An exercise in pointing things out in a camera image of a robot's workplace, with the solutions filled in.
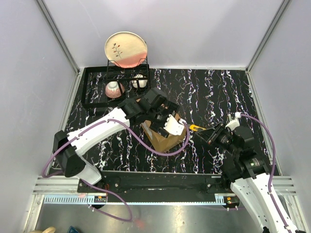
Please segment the yellow utility knife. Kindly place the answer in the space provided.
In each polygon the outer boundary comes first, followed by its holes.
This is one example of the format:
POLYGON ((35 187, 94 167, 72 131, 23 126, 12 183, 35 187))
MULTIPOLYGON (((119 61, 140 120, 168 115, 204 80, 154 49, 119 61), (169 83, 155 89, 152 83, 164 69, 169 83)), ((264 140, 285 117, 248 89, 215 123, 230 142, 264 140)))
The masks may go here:
POLYGON ((194 124, 188 124, 188 128, 194 132, 204 131, 206 128, 194 125, 194 124))

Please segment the brown cardboard express box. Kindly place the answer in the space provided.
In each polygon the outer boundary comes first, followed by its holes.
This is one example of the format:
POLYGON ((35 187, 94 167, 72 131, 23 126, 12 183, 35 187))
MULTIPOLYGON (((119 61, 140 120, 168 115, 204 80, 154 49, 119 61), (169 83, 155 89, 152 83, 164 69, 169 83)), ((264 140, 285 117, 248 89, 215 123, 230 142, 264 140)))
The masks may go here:
MULTIPOLYGON (((176 103, 173 103, 167 100, 165 97, 157 96, 154 98, 153 101, 148 101, 146 98, 139 98, 136 100, 137 104, 139 105, 140 109, 147 114, 147 118, 144 122, 140 124, 143 131, 147 135, 147 138, 151 142, 153 149, 160 153, 168 153, 173 147, 177 146, 178 144, 182 143, 184 140, 186 133, 186 128, 184 129, 181 135, 172 135, 169 134, 167 138, 160 136, 159 134, 152 131, 149 126, 151 121, 155 120, 157 110, 160 106, 179 106, 176 103)), ((174 116, 176 120, 179 120, 181 117, 178 113, 174 116)))

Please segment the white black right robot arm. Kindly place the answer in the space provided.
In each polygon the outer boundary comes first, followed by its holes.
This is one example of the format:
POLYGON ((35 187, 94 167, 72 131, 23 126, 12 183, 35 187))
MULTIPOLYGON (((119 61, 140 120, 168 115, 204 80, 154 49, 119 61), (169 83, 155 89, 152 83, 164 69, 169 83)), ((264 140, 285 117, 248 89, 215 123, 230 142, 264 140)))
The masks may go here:
POLYGON ((259 233, 298 233, 269 181, 272 168, 268 157, 254 148, 251 129, 231 130, 220 123, 197 133, 210 147, 224 149, 221 188, 233 192, 254 220, 259 233))

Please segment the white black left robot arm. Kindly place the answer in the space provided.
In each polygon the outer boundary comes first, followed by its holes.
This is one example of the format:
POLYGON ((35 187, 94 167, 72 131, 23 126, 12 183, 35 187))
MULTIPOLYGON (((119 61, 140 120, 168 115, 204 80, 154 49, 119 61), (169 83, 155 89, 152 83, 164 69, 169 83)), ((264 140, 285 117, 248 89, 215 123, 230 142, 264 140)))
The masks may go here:
POLYGON ((175 118, 179 106, 167 99, 158 88, 151 88, 146 94, 123 100, 107 115, 95 122, 70 133, 59 131, 54 135, 53 153, 61 173, 67 177, 78 177, 88 182, 94 192, 104 189, 105 180, 100 171, 83 155, 108 137, 145 121, 159 133, 181 135, 184 125, 175 118))

